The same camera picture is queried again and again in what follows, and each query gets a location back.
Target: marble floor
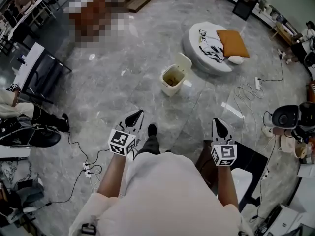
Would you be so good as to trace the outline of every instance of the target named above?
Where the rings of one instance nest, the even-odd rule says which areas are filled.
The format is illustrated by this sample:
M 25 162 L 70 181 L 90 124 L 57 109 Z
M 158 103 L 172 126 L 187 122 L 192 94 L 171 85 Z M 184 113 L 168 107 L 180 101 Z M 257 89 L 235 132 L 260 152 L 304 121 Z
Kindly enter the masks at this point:
M 55 104 L 46 105 L 46 109 L 59 116 L 68 113 L 70 139 L 80 142 L 91 162 L 99 149 L 107 148 L 114 121 L 121 114 L 139 108 L 145 111 L 142 141 L 148 124 L 156 122 L 161 151 L 171 149 L 195 162 L 202 150 L 202 140 L 211 136 L 212 119 L 220 117 L 232 125 L 238 141 L 242 139 L 243 127 L 243 143 L 252 149 L 256 147 L 256 151 L 269 157 L 274 140 L 262 150 L 269 141 L 260 131 L 263 114 L 281 105 L 300 104 L 306 100 L 305 84 L 309 77 L 301 64 L 287 66 L 284 63 L 283 80 L 265 82 L 264 97 L 251 101 L 254 117 L 251 110 L 236 99 L 245 116 L 243 125 L 233 90 L 242 83 L 254 86 L 255 76 L 281 78 L 277 55 L 281 43 L 277 39 L 270 40 L 269 29 L 255 17 L 243 21 L 234 15 L 233 7 L 226 0 L 152 0 L 138 13 L 132 14 L 133 18 L 128 22 L 131 26 L 121 36 L 106 41 L 101 39 L 89 48 L 74 48 L 66 61 L 73 72 L 60 79 L 52 96 Z M 242 65 L 234 66 L 233 72 L 225 77 L 209 76 L 193 66 L 188 83 L 169 98 L 161 92 L 159 76 L 174 62 L 174 55 L 182 51 L 184 32 L 193 24 L 204 21 L 238 30 L 251 57 Z M 95 58 L 89 60 L 91 54 L 95 54 Z M 292 154 L 278 152 L 278 148 L 279 139 L 268 165 L 270 173 L 261 186 L 261 217 L 276 204 L 286 201 L 295 187 L 298 161 Z M 110 152 L 99 155 L 97 163 L 103 170 L 111 157 Z M 77 145 L 69 145 L 67 135 L 63 135 L 54 147 L 32 150 L 30 160 L 45 185 L 43 204 L 69 197 L 85 156 Z M 39 210 L 35 223 L 48 236 L 67 235 L 69 226 L 90 194 L 90 182 L 81 176 L 71 200 Z M 259 195 L 258 185 L 253 197 Z M 247 220 L 256 213 L 257 208 L 253 205 L 246 205 L 242 212 Z M 259 219 L 250 226 L 255 228 L 258 223 Z

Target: black and white cloth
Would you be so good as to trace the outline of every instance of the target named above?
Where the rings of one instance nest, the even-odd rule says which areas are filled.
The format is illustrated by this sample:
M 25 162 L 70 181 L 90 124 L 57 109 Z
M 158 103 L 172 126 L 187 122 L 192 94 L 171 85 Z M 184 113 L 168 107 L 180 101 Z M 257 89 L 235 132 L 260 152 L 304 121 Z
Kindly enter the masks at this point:
M 213 32 L 215 35 L 211 35 L 211 32 L 206 32 L 205 30 L 199 30 L 201 42 L 199 43 L 199 48 L 204 55 L 207 55 L 209 58 L 214 59 L 218 63 L 222 63 L 224 60 L 223 56 L 223 45 L 218 40 L 218 35 L 216 32 Z

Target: trash bin lid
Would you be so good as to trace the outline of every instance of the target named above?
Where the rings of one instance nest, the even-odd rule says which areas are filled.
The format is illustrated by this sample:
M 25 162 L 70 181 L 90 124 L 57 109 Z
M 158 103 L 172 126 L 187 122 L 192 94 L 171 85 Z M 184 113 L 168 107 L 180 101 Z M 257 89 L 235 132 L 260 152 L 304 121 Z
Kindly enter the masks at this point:
M 191 68 L 191 60 L 182 53 L 177 53 L 175 56 L 175 64 L 177 69 L 184 74 L 188 73 Z

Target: round white ottoman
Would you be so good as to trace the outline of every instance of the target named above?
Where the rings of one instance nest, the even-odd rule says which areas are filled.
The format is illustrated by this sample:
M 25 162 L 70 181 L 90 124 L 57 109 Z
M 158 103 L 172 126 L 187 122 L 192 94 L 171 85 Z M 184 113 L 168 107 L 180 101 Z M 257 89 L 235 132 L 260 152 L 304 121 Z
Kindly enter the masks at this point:
M 186 56 L 190 58 L 192 63 L 197 68 L 203 70 L 206 73 L 223 75 L 231 72 L 232 69 L 225 62 L 218 63 L 214 59 L 209 58 L 201 52 L 199 48 L 200 29 L 205 31 L 226 30 L 224 27 L 212 24 L 210 22 L 194 24 L 189 30 L 185 32 L 183 37 L 183 47 Z

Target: white pillow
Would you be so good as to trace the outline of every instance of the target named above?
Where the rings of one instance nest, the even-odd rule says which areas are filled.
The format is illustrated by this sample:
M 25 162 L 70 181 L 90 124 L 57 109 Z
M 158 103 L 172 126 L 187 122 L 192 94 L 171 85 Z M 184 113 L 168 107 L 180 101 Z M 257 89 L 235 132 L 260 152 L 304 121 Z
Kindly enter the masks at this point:
M 241 56 L 230 56 L 227 60 L 237 65 L 240 65 L 244 62 L 244 58 Z

